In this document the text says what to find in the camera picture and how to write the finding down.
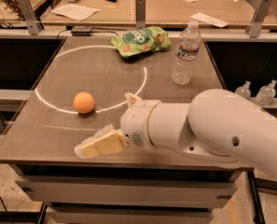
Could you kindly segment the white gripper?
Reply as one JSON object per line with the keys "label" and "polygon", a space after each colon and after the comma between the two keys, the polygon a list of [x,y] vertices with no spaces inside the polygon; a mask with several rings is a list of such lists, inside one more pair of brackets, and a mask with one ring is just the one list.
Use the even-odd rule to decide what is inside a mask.
{"label": "white gripper", "polygon": [[142,100],[131,92],[126,92],[124,96],[128,109],[120,119],[121,130],[115,129],[112,124],[103,127],[94,136],[85,139],[74,148],[78,157],[94,158],[119,153],[127,144],[144,149],[154,148],[149,137],[148,122],[160,101]]}

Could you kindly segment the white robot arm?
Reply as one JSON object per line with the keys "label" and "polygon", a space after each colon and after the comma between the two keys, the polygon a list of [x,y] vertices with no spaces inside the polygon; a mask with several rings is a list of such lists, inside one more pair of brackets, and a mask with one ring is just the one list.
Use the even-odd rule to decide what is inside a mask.
{"label": "white robot arm", "polygon": [[126,94],[120,128],[108,125],[75,147],[81,158],[118,153],[128,145],[169,148],[210,161],[243,161],[277,181],[277,118],[231,91],[199,93],[189,104]]}

